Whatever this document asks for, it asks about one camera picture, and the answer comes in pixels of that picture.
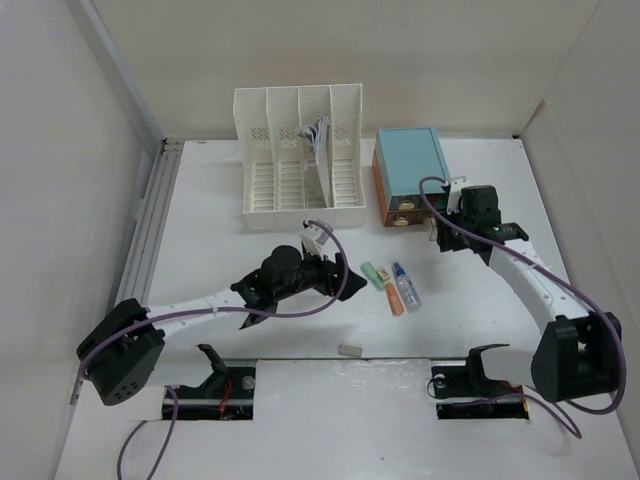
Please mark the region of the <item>grey rectangular eraser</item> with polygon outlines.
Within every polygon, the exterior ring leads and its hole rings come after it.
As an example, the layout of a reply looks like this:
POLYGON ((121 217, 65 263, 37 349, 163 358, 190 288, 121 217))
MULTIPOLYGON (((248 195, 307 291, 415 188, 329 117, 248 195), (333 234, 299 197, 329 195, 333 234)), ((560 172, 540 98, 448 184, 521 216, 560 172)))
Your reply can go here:
POLYGON ((338 347, 338 353, 342 356, 360 358, 362 356, 363 349, 354 345, 341 344, 338 347))

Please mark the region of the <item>clear blue spray bottle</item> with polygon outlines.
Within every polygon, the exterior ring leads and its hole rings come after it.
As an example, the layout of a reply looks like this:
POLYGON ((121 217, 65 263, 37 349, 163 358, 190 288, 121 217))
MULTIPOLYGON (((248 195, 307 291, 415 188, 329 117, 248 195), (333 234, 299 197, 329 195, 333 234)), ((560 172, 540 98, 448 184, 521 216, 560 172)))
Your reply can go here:
POLYGON ((396 288, 404 302, 406 311, 409 313, 417 312, 422 307, 422 302, 412 280, 399 262, 392 264, 392 270, 396 288))

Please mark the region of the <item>white instruction booklet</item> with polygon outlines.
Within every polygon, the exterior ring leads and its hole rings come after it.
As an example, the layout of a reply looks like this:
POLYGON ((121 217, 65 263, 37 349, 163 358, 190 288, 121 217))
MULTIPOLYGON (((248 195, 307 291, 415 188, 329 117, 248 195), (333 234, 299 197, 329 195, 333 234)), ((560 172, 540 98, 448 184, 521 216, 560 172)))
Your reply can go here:
POLYGON ((310 181, 311 189, 322 198, 325 207, 331 206, 329 130, 330 120, 326 116, 318 116, 313 124, 295 130, 314 156, 313 165, 305 168, 305 179, 310 181))

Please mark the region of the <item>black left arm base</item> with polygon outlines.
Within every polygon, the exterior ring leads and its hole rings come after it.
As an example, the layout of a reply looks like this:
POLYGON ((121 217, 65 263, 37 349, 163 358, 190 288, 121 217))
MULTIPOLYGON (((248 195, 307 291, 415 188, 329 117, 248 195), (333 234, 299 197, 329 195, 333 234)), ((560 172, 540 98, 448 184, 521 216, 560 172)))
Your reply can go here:
POLYGON ((254 414, 257 363, 226 363, 209 344, 198 349, 207 357, 211 372, 198 386, 175 388, 177 419, 183 421, 250 421, 254 414))

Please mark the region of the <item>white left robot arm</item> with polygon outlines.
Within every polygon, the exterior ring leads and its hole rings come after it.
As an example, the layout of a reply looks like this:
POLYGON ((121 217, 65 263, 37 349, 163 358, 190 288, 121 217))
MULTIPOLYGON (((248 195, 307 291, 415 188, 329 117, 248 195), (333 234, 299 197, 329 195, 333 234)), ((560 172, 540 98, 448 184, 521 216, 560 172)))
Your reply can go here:
POLYGON ((105 406, 119 405, 148 384, 166 344, 196 329, 219 333, 269 318, 298 319, 351 299, 367 285, 343 253, 333 260, 281 245, 230 287, 181 304, 118 303, 76 348, 80 376, 105 406))

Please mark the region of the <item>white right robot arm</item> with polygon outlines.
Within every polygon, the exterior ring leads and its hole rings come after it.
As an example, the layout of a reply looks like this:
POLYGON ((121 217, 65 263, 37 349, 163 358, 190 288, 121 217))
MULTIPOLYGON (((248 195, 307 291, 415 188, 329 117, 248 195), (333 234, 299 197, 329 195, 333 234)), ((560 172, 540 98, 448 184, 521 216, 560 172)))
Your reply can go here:
POLYGON ((456 178, 443 186, 447 203, 436 212, 441 251, 470 250, 513 290, 540 331, 536 349, 493 344, 463 369, 465 386, 487 393, 499 380, 534 387, 559 402, 624 392, 621 326, 585 295, 552 274, 527 233, 505 223, 497 191, 456 178))

